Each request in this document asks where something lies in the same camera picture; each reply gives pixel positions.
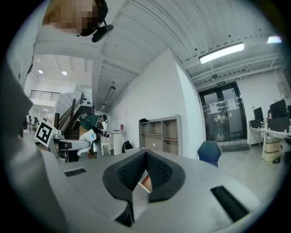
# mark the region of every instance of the ceiling light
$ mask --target ceiling light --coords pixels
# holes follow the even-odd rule
[[[268,42],[267,43],[268,44],[271,44],[271,43],[282,43],[282,40],[277,35],[274,35],[274,36],[269,36],[268,37]]]
[[[114,82],[113,82],[113,86],[110,87],[110,89],[109,89],[109,91],[108,91],[108,93],[106,95],[105,100],[110,100],[112,95],[113,95],[113,93],[115,92],[115,90],[116,90],[116,88],[114,87]]]
[[[210,52],[206,55],[203,55],[203,56],[199,57],[199,60],[200,60],[201,64],[204,64],[204,63],[211,61],[213,59],[216,59],[216,58],[219,58],[219,57],[222,57],[222,56],[234,53],[234,52],[242,51],[242,50],[244,50],[244,48],[245,48],[244,43],[240,42],[240,43],[230,45],[230,46],[224,47],[222,49]]]

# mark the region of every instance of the door frame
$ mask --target door frame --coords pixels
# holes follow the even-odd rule
[[[243,100],[242,100],[242,97],[241,97],[240,89],[238,88],[236,81],[235,82],[231,82],[231,83],[227,83],[227,84],[225,84],[223,86],[216,86],[216,87],[213,87],[211,89],[207,89],[207,90],[199,92],[199,96],[200,96],[201,104],[202,104],[202,108],[203,108],[203,115],[204,115],[204,111],[207,110],[204,98],[202,97],[203,94],[208,93],[208,92],[209,93],[211,93],[211,92],[215,93],[216,90],[221,90],[222,91],[222,89],[230,89],[230,88],[233,88],[233,87],[234,87],[234,91],[236,93],[236,96],[239,97],[239,98],[237,98],[237,102],[239,104],[239,107],[241,107],[240,109],[242,110],[242,111],[240,111],[241,112],[241,123],[242,123],[242,129],[243,129],[242,139],[247,139],[247,123],[246,123],[245,106],[244,106],[244,103],[243,103]],[[227,139],[229,138],[229,126],[228,126],[227,116],[225,115],[226,103],[225,103],[225,101],[222,101],[222,100],[224,100],[223,96],[220,96],[220,94],[218,94],[217,97],[218,97],[218,100],[219,100],[219,104],[221,106],[221,110],[224,110],[223,113],[222,113],[222,120],[226,121],[226,123],[224,124],[224,127],[226,127],[226,128],[224,128],[226,130],[226,137],[225,137],[226,141],[224,141],[224,142],[227,142]],[[206,130],[206,124],[209,125],[208,118],[204,117],[204,119],[205,119],[204,127],[205,127],[206,137],[209,138],[209,130]]]

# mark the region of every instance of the qr-like tag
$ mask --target qr-like tag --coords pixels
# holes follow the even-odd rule
[[[35,133],[35,140],[48,147],[51,137],[54,135],[55,131],[56,128],[48,125],[45,121],[42,121]]]

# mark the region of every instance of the green shirt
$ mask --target green shirt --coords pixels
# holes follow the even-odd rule
[[[89,115],[81,122],[81,126],[83,126],[86,130],[93,129],[93,127],[98,127],[99,116],[97,115]]]

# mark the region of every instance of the blue chair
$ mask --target blue chair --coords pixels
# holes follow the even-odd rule
[[[216,141],[203,142],[198,149],[198,155],[200,160],[218,167],[218,159],[221,155],[221,148]]]

